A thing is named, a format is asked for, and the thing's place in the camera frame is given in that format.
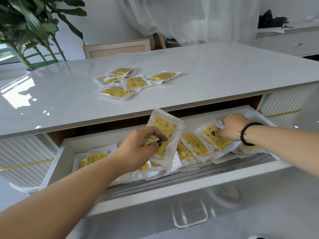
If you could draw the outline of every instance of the cabinet drawer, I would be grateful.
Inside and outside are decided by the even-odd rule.
[[[252,46],[275,52],[304,55],[319,52],[319,30],[256,37]]]
[[[186,129],[193,130],[211,119],[223,119],[228,114],[241,113],[251,120],[274,126],[269,120],[250,106],[242,106],[208,112],[181,118]],[[141,126],[122,128],[81,137],[65,139],[44,179],[40,189],[71,173],[76,154],[87,152],[113,143],[121,143],[127,134]],[[290,165],[275,155],[257,154],[245,159],[234,159],[221,164],[212,164],[200,170],[179,172],[156,180],[138,181],[107,188],[98,198],[88,215],[113,211],[133,205],[159,200],[212,185],[242,179],[270,171],[283,169]]]

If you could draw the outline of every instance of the plant stem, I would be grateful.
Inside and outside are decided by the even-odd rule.
[[[55,33],[52,33],[51,36],[52,36],[52,40],[54,41],[55,45],[58,47],[58,50],[59,50],[59,52],[60,52],[60,54],[61,54],[63,60],[64,60],[64,61],[67,61],[66,58],[65,58],[65,56],[64,56],[64,53],[63,53],[62,49],[60,48],[60,46],[59,46],[59,44],[58,44],[58,41],[57,41],[56,38],[55,38]]]
[[[54,55],[52,49],[50,48],[50,45],[47,47],[47,50],[50,52],[50,55],[52,56],[52,58],[54,59],[54,61],[56,61],[57,63],[59,62],[56,58],[56,56]]]
[[[45,59],[45,57],[43,56],[43,54],[40,52],[40,50],[38,49],[38,47],[36,45],[33,45],[34,50],[41,56],[41,58],[43,59],[43,61],[45,61],[47,64],[49,64],[49,62],[47,62],[47,60]]]
[[[23,56],[22,52],[18,50],[18,48],[15,46],[15,44],[12,42],[9,42],[8,44],[10,45],[11,48],[13,48],[14,52],[20,58],[22,63],[24,63],[31,71],[33,71],[34,68],[30,67],[30,65],[31,65],[30,62]]]

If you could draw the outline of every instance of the window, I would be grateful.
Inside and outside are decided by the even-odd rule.
[[[0,44],[0,65],[21,62],[11,47]]]

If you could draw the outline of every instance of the white curtain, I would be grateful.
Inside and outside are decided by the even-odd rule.
[[[119,0],[123,14],[144,36],[155,32],[181,45],[255,37],[261,0]]]

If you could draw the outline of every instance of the hand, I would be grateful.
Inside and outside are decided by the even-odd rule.
[[[215,131],[215,135],[232,141],[240,141],[241,130],[250,122],[242,114],[227,115],[224,118],[225,128]]]
[[[113,153],[116,159],[121,160],[123,174],[141,168],[159,149],[157,142],[145,145],[145,139],[150,135],[155,135],[163,141],[168,140],[157,127],[143,127],[130,132],[121,146]]]

